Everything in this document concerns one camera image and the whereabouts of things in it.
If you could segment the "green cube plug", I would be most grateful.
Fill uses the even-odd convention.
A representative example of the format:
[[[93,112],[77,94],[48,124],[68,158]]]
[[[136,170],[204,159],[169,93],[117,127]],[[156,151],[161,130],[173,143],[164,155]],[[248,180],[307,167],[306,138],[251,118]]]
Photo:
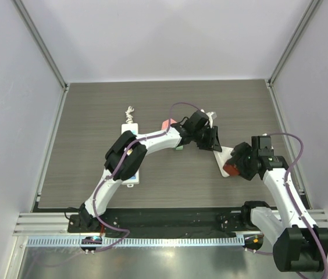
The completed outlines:
[[[183,148],[184,148],[184,147],[181,145],[181,146],[177,146],[177,147],[175,147],[174,150],[175,150],[175,151],[180,151],[180,150],[183,150]]]

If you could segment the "pink cube plug adapter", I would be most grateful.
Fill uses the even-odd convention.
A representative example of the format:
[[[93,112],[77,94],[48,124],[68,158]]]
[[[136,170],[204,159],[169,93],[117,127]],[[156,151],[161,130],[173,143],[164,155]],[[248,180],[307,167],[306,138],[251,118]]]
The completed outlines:
[[[165,121],[162,122],[162,126],[161,129],[163,131],[167,131],[170,127],[171,124],[177,123],[177,121],[175,121],[174,119],[167,119]]]

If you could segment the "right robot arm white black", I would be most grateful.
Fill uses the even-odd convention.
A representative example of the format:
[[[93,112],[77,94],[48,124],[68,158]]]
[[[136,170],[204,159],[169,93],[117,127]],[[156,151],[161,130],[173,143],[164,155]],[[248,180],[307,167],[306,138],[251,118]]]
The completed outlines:
[[[279,217],[262,201],[243,206],[240,223],[247,230],[256,227],[272,244],[272,256],[281,272],[321,272],[328,277],[328,228],[320,227],[308,213],[291,179],[293,165],[277,156],[270,135],[251,138],[230,152],[223,170],[248,181],[259,176],[272,194]]]

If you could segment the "right aluminium frame post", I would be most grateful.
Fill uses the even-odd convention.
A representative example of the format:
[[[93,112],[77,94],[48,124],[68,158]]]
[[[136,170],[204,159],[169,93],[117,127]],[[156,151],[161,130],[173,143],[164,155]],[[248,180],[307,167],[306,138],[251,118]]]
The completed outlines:
[[[284,65],[288,61],[289,57],[291,56],[292,52],[294,51],[295,47],[299,43],[301,37],[303,36],[304,31],[306,30],[309,22],[314,17],[316,11],[319,9],[322,0],[311,0],[309,5],[305,9],[304,14],[302,15],[301,19],[298,22],[297,27],[295,28],[287,46],[285,47],[276,67],[274,68],[271,77],[268,79],[268,84],[272,86],[274,82],[277,80],[280,72],[282,71]]]

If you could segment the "left aluminium frame post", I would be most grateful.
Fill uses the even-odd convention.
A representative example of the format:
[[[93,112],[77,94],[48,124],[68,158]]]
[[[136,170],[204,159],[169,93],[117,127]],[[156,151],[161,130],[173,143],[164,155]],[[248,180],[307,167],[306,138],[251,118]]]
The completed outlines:
[[[42,56],[44,57],[46,63],[48,64],[49,68],[51,69],[51,72],[54,74],[56,80],[58,81],[59,85],[63,89],[63,91],[66,91],[67,89],[67,82],[63,78],[60,70],[58,69],[52,55],[50,54],[44,40],[42,39],[42,36],[40,32],[38,31],[38,28],[35,26],[35,23],[33,22],[27,8],[25,7],[23,1],[21,0],[12,0],[13,6],[18,11],[20,17],[22,18],[22,21],[24,22],[24,25],[28,29],[30,35],[32,36],[36,46],[40,50]]]

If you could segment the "white triangular socket base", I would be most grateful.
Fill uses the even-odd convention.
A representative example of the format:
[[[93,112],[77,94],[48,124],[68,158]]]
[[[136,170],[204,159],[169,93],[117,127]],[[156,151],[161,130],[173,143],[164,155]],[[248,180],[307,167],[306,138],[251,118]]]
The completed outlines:
[[[222,150],[219,151],[213,151],[213,154],[216,159],[217,166],[220,170],[220,173],[222,177],[229,177],[229,176],[234,176],[234,173],[229,174],[224,170],[224,166],[226,162],[231,158],[231,153],[233,152],[233,148],[223,146]]]

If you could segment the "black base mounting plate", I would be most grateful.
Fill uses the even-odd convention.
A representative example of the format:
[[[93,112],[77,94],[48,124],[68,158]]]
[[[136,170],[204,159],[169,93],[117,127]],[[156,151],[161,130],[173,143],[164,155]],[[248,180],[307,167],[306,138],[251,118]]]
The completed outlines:
[[[84,209],[70,216],[68,232],[112,236],[120,231],[107,228],[102,220],[118,229],[128,229],[132,238],[180,238],[191,233],[236,233],[257,231],[247,206],[226,208],[120,208],[107,209],[96,218]]]

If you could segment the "aluminium frame post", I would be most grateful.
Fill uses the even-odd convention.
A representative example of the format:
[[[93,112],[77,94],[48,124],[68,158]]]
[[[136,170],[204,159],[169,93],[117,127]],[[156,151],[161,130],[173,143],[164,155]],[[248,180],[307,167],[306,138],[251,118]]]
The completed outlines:
[[[309,22],[314,17],[316,11],[319,9],[322,0],[311,0],[309,5],[305,9],[304,14],[302,15],[301,19],[298,22],[297,27],[295,28],[287,46],[285,47],[276,67],[274,68],[271,77],[268,79],[268,84],[272,86],[274,82],[277,80],[280,72],[282,71],[284,65],[288,61],[289,57],[291,56],[292,52],[294,51],[295,47],[299,43],[301,37],[303,36],[304,31],[306,30]]]
[[[63,78],[60,70],[58,69],[52,55],[50,54],[44,40],[42,39],[42,36],[40,32],[38,31],[38,28],[35,26],[35,23],[33,22],[27,8],[25,7],[23,1],[21,0],[12,0],[13,6],[18,11],[20,17],[22,18],[22,21],[24,22],[24,25],[28,29],[30,35],[32,36],[36,46],[40,50],[42,56],[44,57],[46,63],[48,64],[49,68],[51,69],[51,72],[54,74],[56,80],[58,81],[59,85],[63,89],[63,91],[66,91],[67,89],[67,82]]]

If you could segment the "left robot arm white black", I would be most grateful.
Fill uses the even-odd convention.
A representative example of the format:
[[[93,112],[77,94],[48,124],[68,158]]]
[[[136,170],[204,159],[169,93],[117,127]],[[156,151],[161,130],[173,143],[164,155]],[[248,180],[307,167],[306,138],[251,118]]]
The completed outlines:
[[[169,123],[164,130],[134,134],[125,131],[105,155],[102,176],[91,196],[79,207],[80,225],[88,232],[101,226],[101,218],[119,186],[132,178],[146,156],[163,149],[196,143],[200,150],[222,150],[218,127],[213,124],[215,112],[195,111],[184,123]]]

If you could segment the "aluminium rail front frame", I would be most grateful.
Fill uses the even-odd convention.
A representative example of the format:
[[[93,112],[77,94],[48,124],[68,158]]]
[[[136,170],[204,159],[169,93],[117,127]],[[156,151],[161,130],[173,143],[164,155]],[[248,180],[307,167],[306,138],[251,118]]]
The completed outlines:
[[[106,235],[105,229],[102,228],[100,232],[68,232],[70,216],[75,214],[62,213],[62,212],[40,212],[40,213],[22,213],[18,217],[15,225],[14,233],[16,235],[61,235],[61,234],[73,234],[73,235]],[[122,229],[118,229],[114,226],[110,226],[111,229],[118,230],[120,233],[113,234],[107,237],[119,237],[123,235]],[[254,234],[259,233],[257,231],[242,231],[232,233],[191,233],[180,238],[217,238],[217,237],[233,237],[237,234]]]

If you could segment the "black cube plug adapter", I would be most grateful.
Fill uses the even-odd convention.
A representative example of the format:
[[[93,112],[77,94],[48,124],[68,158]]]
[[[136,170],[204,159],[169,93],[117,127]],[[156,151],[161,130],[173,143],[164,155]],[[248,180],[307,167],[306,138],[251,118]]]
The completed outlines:
[[[267,135],[259,135],[251,137],[252,153],[256,157],[273,156],[271,137]]]

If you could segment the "red-brown cube plug adapter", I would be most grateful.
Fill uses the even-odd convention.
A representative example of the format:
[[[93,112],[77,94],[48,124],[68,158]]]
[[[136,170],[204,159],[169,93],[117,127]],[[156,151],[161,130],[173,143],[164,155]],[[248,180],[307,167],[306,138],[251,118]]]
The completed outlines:
[[[232,164],[225,164],[223,166],[223,170],[229,175],[229,176],[238,176],[240,174],[239,170],[235,167],[235,165]]]

